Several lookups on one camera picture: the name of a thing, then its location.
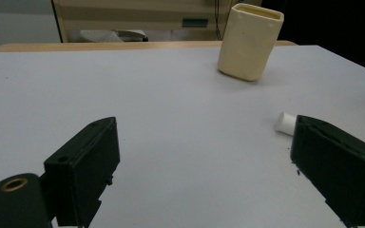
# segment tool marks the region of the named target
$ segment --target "ceramic cup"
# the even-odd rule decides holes
[[[246,81],[258,80],[278,39],[283,13],[238,3],[229,14],[218,68]]]

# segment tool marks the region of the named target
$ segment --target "screw hole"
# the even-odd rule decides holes
[[[67,156],[62,156],[57,161],[58,162],[66,162],[67,161]]]
[[[22,188],[23,186],[26,185],[26,183],[28,183],[28,180],[25,179],[25,178],[18,178],[18,179],[9,180],[8,182],[6,182],[2,186],[2,191],[12,192],[12,191],[15,191],[19,188]]]

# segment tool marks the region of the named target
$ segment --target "cream ceramic cup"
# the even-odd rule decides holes
[[[221,43],[218,68],[246,81],[256,81],[265,70],[278,39],[283,13],[239,3],[229,14]]]

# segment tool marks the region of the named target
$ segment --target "dark background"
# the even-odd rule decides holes
[[[263,0],[284,13],[280,40],[318,45],[365,67],[365,0]]]

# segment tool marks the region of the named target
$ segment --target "wooden table edge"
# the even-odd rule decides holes
[[[296,46],[291,41],[279,40],[276,46]],[[33,51],[75,51],[75,50],[118,50],[152,48],[213,48],[220,47],[221,41],[165,41],[165,42],[125,42],[125,43],[35,43],[6,44],[0,52]]]

